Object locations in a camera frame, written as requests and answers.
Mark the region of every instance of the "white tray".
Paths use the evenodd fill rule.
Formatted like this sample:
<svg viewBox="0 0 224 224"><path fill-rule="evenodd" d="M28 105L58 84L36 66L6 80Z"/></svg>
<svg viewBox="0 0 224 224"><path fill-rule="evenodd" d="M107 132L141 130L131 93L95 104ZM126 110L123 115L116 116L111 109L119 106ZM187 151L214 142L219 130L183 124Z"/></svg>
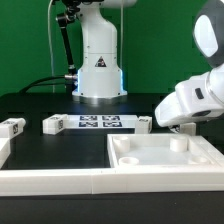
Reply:
<svg viewBox="0 0 224 224"><path fill-rule="evenodd" d="M108 135L111 167L223 166L224 156L201 136L183 134Z"/></svg>

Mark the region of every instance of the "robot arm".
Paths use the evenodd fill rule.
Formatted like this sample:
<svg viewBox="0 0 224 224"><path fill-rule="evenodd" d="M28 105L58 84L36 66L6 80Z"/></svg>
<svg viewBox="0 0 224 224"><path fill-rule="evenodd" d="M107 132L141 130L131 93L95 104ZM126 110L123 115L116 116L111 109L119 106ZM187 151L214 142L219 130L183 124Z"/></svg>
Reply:
<svg viewBox="0 0 224 224"><path fill-rule="evenodd" d="M57 17L69 63L68 78L78 79L73 99L88 103L116 102L127 95L123 90L122 71L117 65L117 30L105 20L100 8L121 8L137 0L62 0L66 12ZM83 33L83 65L73 65L66 26L79 19Z"/></svg>
<svg viewBox="0 0 224 224"><path fill-rule="evenodd" d="M194 39L214 67L175 86L156 108L160 126L172 126L215 119L224 113L224 1L209 0L198 14Z"/></svg>

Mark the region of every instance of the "black cable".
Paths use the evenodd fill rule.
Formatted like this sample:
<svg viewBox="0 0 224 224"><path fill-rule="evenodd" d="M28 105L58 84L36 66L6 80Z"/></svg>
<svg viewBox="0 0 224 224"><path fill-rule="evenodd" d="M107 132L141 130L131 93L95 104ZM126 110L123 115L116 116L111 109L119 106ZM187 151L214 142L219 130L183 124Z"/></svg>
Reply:
<svg viewBox="0 0 224 224"><path fill-rule="evenodd" d="M28 89L30 89L31 87L35 86L36 84L38 83L41 83L41 82L46 82L46 81L50 81L50 80L56 80L56 79L64 79L64 76L63 75L60 75L60 76L53 76L53 77L46 77L46 78L43 78L43 79L38 79L36 80L35 82L32 82L31 84L29 84L28 86L24 87L23 89L21 89L19 91L19 93L26 93L26 91Z"/></svg>

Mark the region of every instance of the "black tabletop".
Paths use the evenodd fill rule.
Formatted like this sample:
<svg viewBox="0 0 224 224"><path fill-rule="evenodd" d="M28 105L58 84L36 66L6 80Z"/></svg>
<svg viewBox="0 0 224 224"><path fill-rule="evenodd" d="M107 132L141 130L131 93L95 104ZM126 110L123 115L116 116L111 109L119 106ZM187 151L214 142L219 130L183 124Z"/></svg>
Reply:
<svg viewBox="0 0 224 224"><path fill-rule="evenodd" d="M163 94L129 94L126 102L86 105L65 94L7 94L0 97L0 121L26 119L24 133L11 141L4 170L109 167L108 133L133 129L64 130L42 133L53 114L152 116ZM223 119L199 124L198 134L224 151ZM153 132L167 132L153 119ZM0 224L8 223L223 223L224 192L158 192L103 195L1 197Z"/></svg>

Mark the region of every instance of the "small white part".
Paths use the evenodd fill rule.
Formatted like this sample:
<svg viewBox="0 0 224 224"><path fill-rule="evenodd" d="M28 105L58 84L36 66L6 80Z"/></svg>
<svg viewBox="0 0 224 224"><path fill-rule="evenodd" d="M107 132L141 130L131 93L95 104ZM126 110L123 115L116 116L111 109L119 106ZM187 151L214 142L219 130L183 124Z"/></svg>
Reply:
<svg viewBox="0 0 224 224"><path fill-rule="evenodd" d="M135 134L149 134L152 130L152 117L140 116L135 123Z"/></svg>
<svg viewBox="0 0 224 224"><path fill-rule="evenodd" d="M203 156L191 156L189 159L189 164L197 164L197 165L208 165L210 161Z"/></svg>
<svg viewBox="0 0 224 224"><path fill-rule="evenodd" d="M139 164L139 160L134 157L122 157L118 161L119 166L136 166Z"/></svg>
<svg viewBox="0 0 224 224"><path fill-rule="evenodd" d="M26 121L23 118L9 118L0 123L0 138L12 139L23 132Z"/></svg>
<svg viewBox="0 0 224 224"><path fill-rule="evenodd" d="M130 139L127 136L114 137L113 141L117 153L124 153L130 150Z"/></svg>
<svg viewBox="0 0 224 224"><path fill-rule="evenodd" d="M183 136L174 136L170 138L170 150L174 152L186 152L188 139Z"/></svg>
<svg viewBox="0 0 224 224"><path fill-rule="evenodd" d="M211 57L218 50L218 43L211 21L206 15L199 17L195 24L194 36L200 50L207 57Z"/></svg>
<svg viewBox="0 0 224 224"><path fill-rule="evenodd" d="M43 120L43 133L56 135L65 129L65 121L68 120L67 114L55 114Z"/></svg>
<svg viewBox="0 0 224 224"><path fill-rule="evenodd" d="M9 138L0 138L0 168L3 166L9 155L10 155Z"/></svg>
<svg viewBox="0 0 224 224"><path fill-rule="evenodd" d="M196 135L196 124L195 123L187 123L187 124L180 124L180 134L187 134L190 136Z"/></svg>

